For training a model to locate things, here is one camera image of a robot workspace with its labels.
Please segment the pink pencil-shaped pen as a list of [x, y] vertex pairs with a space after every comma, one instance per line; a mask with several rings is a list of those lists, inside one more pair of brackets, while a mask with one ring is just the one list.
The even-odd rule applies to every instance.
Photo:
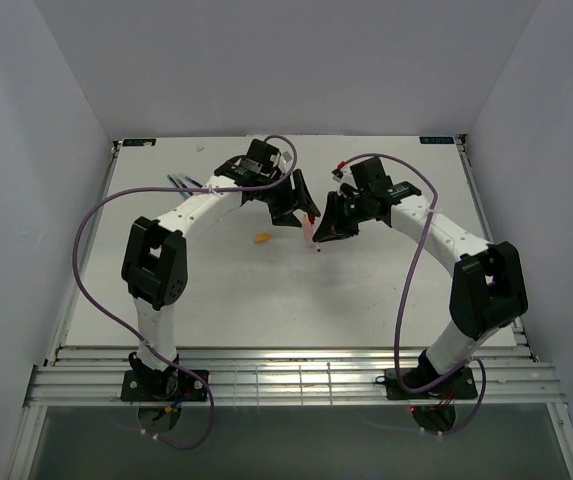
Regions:
[[313, 241], [314, 223], [310, 221], [308, 215], [302, 217], [302, 232], [306, 246], [308, 248], [315, 248], [315, 242]]

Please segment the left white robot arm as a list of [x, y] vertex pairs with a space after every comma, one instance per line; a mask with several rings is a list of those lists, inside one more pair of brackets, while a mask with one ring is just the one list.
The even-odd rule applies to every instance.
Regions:
[[143, 336], [137, 360], [148, 368], [144, 388], [156, 399], [171, 397], [178, 376], [168, 368], [177, 360], [174, 340], [174, 303], [188, 284], [187, 247], [228, 213], [249, 201], [268, 206], [272, 224], [300, 228], [300, 210], [319, 218], [303, 173], [287, 175], [269, 160], [262, 164], [248, 157], [234, 157], [179, 206], [154, 219], [138, 218], [131, 226], [121, 276], [127, 283]]

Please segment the yellow-orange pen cap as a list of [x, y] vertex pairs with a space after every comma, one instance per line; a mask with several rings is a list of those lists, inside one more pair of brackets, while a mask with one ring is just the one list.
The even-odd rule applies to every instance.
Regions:
[[268, 232], [263, 232], [263, 233], [256, 234], [253, 237], [253, 242], [255, 244], [262, 244], [262, 243], [269, 241], [270, 239], [271, 239], [271, 235]]

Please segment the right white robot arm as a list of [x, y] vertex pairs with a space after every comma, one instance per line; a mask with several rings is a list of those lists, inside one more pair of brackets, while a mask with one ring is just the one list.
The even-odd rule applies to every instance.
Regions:
[[367, 221], [382, 222], [416, 242], [410, 274], [427, 252], [452, 280], [449, 323], [420, 354], [415, 368], [397, 374], [402, 390], [440, 397], [490, 337], [527, 311], [518, 250], [507, 241], [492, 244], [466, 231], [408, 182], [374, 189], [343, 186], [329, 192], [313, 240], [354, 237]]

